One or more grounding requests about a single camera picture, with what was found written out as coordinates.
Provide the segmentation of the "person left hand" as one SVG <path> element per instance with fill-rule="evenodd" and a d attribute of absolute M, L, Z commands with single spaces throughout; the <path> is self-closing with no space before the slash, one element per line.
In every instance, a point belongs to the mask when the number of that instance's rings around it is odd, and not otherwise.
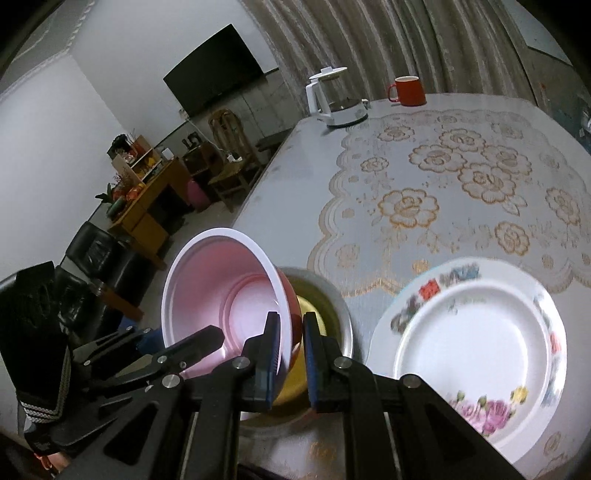
<path fill-rule="evenodd" d="M 36 454 L 35 457 L 40 461 L 42 467 L 52 476 L 60 474 L 71 464 L 71 458 L 63 452 L 56 452 L 49 455 Z"/>

